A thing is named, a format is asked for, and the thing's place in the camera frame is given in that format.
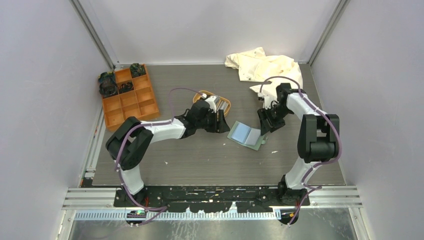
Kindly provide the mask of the green card holder wallet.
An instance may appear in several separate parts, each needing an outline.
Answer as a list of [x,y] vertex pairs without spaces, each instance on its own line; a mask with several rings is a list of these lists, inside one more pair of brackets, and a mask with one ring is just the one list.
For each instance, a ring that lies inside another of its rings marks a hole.
[[258,151],[267,143],[268,137],[261,135],[261,130],[236,121],[231,127],[227,138],[249,149]]

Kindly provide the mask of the tan oval card tray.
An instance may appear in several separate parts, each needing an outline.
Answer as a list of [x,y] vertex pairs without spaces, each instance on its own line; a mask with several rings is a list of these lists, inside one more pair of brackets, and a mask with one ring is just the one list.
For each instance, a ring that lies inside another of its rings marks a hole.
[[199,93],[196,93],[192,99],[192,102],[195,103],[197,100],[205,100],[208,97],[212,97],[214,103],[214,109],[216,111],[223,110],[224,116],[226,117],[230,111],[231,103],[228,99],[216,95],[207,90],[200,90]]

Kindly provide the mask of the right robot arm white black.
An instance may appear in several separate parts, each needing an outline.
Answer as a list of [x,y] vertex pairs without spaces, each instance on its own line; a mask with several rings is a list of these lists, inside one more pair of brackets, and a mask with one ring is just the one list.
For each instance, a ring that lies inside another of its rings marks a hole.
[[298,158],[291,170],[278,183],[277,198],[283,205],[291,205],[307,195],[308,180],[316,170],[340,153],[340,119],[317,107],[301,88],[281,83],[272,96],[259,91],[263,107],[257,111],[262,135],[273,133],[285,126],[285,117],[295,115],[301,121],[297,140]]

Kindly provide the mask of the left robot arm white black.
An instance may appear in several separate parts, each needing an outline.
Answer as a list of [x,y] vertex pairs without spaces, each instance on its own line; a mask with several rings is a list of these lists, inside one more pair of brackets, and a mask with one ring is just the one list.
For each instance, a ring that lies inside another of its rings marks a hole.
[[212,108],[206,100],[197,100],[183,114],[169,120],[141,121],[131,116],[120,125],[105,148],[115,162],[114,170],[127,191],[129,203],[138,207],[146,200],[140,163],[149,146],[165,140],[185,139],[197,130],[216,134],[229,132],[224,110]]

